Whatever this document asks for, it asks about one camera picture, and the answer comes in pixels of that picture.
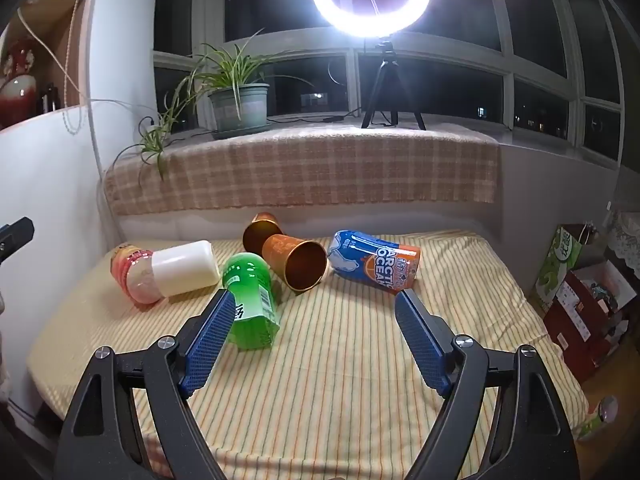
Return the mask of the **blue orange Arctic Ocean cup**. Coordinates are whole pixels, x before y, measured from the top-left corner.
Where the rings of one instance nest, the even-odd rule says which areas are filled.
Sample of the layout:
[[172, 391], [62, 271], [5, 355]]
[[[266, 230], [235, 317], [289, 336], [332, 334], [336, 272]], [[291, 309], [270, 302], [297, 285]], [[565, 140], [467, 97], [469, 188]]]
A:
[[400, 292], [411, 288], [416, 279], [421, 249], [341, 230], [329, 244], [328, 260], [342, 278]]

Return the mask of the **red orange printed cup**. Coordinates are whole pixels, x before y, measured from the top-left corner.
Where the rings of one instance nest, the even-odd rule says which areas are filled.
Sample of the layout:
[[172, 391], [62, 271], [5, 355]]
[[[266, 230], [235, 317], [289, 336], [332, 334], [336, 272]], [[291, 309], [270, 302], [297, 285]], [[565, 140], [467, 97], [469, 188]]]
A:
[[147, 309], [164, 299], [155, 283], [152, 250], [121, 244], [114, 249], [110, 271], [122, 292], [139, 309]]

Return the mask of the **white cup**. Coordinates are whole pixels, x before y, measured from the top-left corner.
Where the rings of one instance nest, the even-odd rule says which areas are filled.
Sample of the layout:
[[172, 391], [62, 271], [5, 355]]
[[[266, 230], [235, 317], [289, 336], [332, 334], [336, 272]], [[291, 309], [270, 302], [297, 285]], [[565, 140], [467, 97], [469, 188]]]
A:
[[164, 297], [212, 287], [221, 279], [213, 247], [208, 240], [153, 252], [151, 269], [154, 283]]

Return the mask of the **green plastic cup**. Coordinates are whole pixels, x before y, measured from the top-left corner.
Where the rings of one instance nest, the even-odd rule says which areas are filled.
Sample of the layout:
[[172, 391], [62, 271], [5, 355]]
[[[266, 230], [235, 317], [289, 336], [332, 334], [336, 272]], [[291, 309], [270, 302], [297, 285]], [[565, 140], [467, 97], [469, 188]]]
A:
[[233, 255], [224, 266], [222, 286], [235, 300], [230, 341], [241, 351], [271, 347], [280, 322], [265, 260], [252, 252]]

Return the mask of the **orange copper cup rear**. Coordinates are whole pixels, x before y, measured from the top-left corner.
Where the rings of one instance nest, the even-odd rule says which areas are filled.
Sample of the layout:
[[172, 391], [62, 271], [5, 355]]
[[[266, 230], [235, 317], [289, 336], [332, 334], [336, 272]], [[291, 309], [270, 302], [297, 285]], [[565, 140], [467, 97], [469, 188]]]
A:
[[282, 234], [277, 218], [270, 212], [260, 212], [246, 227], [242, 243], [246, 252], [260, 256], [266, 240], [270, 236]]

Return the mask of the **orange copper cup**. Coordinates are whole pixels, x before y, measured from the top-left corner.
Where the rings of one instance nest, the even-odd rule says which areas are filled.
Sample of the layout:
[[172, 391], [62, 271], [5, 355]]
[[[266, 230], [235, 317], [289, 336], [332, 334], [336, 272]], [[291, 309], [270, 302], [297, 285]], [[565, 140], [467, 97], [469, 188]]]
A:
[[270, 212], [260, 212], [246, 227], [242, 243], [246, 252], [260, 256], [266, 240], [270, 236], [282, 234], [277, 218]]
[[293, 292], [314, 288], [326, 272], [326, 251], [313, 240], [273, 234], [262, 246], [262, 258]]

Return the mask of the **orange copper cup front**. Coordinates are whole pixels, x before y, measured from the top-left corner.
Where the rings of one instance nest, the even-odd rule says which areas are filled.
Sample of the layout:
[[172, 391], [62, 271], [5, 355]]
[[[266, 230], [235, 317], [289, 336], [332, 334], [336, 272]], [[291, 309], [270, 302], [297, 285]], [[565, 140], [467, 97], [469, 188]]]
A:
[[313, 240], [273, 234], [262, 246], [262, 258], [293, 292], [314, 288], [326, 272], [326, 251]]

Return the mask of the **red cardboard box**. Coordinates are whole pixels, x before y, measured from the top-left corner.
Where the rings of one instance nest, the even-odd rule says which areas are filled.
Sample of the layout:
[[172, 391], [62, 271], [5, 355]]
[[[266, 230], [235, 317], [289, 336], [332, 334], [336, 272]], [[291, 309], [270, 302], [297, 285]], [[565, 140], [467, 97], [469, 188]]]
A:
[[567, 273], [544, 325], [582, 384], [631, 334], [638, 315], [638, 278], [605, 260]]

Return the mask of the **red white ceramic vase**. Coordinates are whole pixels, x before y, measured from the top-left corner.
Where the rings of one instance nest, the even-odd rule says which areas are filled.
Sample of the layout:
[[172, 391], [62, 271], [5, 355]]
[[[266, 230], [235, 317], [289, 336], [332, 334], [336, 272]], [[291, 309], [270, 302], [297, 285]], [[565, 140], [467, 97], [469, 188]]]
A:
[[37, 81], [32, 74], [35, 64], [34, 42], [23, 38], [10, 45], [2, 60], [0, 119], [8, 128], [35, 115]]

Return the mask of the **striped yellow mattress cloth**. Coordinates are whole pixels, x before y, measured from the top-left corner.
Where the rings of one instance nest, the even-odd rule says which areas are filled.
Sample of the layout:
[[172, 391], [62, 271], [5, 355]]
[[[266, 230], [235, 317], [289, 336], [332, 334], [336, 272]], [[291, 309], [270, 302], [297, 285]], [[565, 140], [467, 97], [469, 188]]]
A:
[[[416, 294], [457, 334], [488, 349], [540, 353], [570, 426], [588, 402], [544, 323], [488, 241], [465, 231], [410, 234], [420, 248]], [[272, 285], [280, 328], [265, 350], [226, 344], [190, 408], [231, 479], [400, 479], [442, 405], [424, 385], [390, 292], [328, 272], [296, 294]], [[93, 351], [149, 347], [198, 315], [210, 289], [137, 309], [102, 260], [67, 296], [30, 350], [40, 396], [64, 415]]]

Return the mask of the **green white carton box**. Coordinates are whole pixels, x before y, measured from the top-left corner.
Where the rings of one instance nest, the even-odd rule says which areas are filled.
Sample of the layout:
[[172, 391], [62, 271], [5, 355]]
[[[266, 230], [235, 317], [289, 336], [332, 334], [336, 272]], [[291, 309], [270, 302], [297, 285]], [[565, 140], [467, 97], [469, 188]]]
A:
[[542, 313], [546, 313], [551, 307], [566, 274], [576, 266], [582, 248], [589, 243], [591, 234], [590, 223], [560, 224], [556, 228], [529, 294], [529, 301]]

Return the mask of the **green plant pot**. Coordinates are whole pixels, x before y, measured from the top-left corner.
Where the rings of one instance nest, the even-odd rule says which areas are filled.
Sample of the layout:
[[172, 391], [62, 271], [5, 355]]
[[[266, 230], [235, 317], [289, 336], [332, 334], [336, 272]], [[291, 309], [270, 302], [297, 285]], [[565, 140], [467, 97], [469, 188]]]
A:
[[269, 84], [243, 84], [238, 91], [227, 88], [210, 92], [216, 125], [214, 138], [230, 139], [267, 131], [268, 91]]

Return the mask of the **plaid checkered blanket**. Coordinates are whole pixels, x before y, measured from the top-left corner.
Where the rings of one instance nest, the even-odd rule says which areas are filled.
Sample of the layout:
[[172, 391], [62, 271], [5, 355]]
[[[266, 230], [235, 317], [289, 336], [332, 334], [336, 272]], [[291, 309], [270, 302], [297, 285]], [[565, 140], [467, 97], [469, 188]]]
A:
[[414, 202], [491, 204], [500, 146], [443, 124], [427, 130], [288, 127], [131, 156], [104, 177], [121, 217], [189, 210]]

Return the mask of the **black tripod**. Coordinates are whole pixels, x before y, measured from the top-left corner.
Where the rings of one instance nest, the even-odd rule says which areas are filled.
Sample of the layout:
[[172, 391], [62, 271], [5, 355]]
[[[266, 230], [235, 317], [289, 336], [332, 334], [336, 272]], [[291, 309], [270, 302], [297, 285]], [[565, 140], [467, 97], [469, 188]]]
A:
[[418, 128], [420, 130], [426, 130], [420, 107], [418, 107], [416, 99], [413, 97], [409, 81], [400, 69], [398, 56], [390, 38], [381, 39], [378, 47], [382, 53], [382, 61], [376, 72], [367, 106], [364, 108], [361, 128], [367, 129], [372, 125], [376, 112], [387, 112], [390, 115], [390, 120], [387, 122], [387, 125], [389, 127], [398, 126], [400, 102], [397, 96], [392, 98], [390, 92], [399, 90], [404, 95], [406, 104], [411, 114], [413, 114]]

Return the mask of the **wooden wall shelf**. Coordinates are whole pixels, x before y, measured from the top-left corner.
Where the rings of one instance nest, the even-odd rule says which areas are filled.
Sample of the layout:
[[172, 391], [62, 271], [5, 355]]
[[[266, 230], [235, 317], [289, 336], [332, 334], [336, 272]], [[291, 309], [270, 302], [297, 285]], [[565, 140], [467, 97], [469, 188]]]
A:
[[80, 110], [88, 103], [93, 3], [94, 0], [21, 0], [1, 29], [1, 65], [16, 40], [28, 38], [34, 42], [32, 74], [37, 81], [37, 101], [32, 117], [61, 112], [67, 129], [73, 132], [84, 118], [73, 117], [72, 110]]

